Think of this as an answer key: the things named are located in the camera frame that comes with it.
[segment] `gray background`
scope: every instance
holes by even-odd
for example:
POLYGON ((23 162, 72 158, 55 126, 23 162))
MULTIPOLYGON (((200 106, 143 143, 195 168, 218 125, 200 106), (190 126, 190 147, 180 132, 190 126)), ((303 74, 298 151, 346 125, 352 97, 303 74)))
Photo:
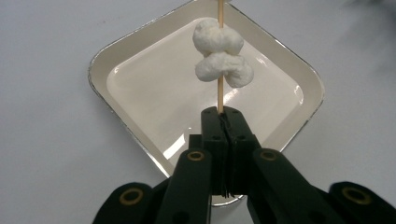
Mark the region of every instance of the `gray background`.
MULTIPOLYGON (((185 0, 0 2, 0 223, 92 223, 111 191, 164 176, 92 91, 90 60, 185 0)), ((320 74, 325 100, 285 154, 314 186, 396 205, 396 1, 234 0, 320 74)), ((246 201, 213 223, 251 223, 246 201)))

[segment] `white square tray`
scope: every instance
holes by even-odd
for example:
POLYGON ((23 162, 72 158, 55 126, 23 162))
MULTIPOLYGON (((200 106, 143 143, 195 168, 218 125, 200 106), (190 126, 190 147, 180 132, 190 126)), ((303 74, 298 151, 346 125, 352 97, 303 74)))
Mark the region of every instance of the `white square tray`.
MULTIPOLYGON (((191 1, 106 46, 90 66, 93 90, 167 176, 189 135, 201 133, 201 111, 216 105, 217 82, 194 74, 203 56, 192 32, 208 17, 217 17, 216 1, 191 1)), ((240 54, 255 71, 242 89, 225 83, 224 103, 244 114, 262 147, 282 150, 320 106, 323 85, 309 64, 231 4, 224 21, 245 38, 240 54)))

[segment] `wooden skewer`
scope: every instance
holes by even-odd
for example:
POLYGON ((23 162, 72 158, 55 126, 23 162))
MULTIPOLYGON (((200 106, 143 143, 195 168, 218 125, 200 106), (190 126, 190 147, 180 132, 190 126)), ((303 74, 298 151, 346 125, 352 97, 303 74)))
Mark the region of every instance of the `wooden skewer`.
MULTIPOLYGON (((218 0, 219 5, 218 5, 218 21, 219 21, 219 27, 223 28, 224 26, 224 16, 223 16, 223 6, 224 6, 224 0, 218 0)), ((218 79, 218 113, 222 114, 224 112, 224 103, 223 103, 223 81, 224 81, 224 75, 221 75, 218 79)))

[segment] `white table surface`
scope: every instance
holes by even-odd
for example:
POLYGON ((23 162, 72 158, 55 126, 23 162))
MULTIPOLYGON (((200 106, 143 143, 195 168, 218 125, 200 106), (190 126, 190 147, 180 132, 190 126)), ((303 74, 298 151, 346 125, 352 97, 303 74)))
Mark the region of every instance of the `white table surface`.
MULTIPOLYGON (((110 42, 186 0, 0 2, 0 223, 92 223, 112 190, 163 174, 92 91, 110 42)), ((285 150, 314 186, 349 180, 396 205, 396 1, 234 0, 321 75, 285 150)), ((212 223, 251 223, 246 201, 212 223)))

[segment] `white fluffy material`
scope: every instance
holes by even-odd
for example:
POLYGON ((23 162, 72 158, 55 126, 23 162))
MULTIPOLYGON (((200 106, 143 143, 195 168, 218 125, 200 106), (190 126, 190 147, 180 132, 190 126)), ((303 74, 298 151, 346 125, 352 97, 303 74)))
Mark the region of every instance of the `white fluffy material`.
POLYGON ((207 19, 199 22, 192 36, 195 47, 204 57, 214 52, 226 51, 237 55, 244 46, 244 39, 235 30, 224 27, 219 28, 215 19, 207 19))
POLYGON ((212 53, 195 66, 198 79, 209 82, 224 75, 232 88, 241 88, 253 80, 253 69, 242 56, 233 56, 226 52, 212 53))
POLYGON ((204 55, 195 66, 195 74, 201 81, 213 81, 224 75, 232 88, 241 88, 253 80, 253 69, 238 55, 244 39, 235 30, 220 29, 217 20, 207 19, 197 24, 192 40, 204 55))

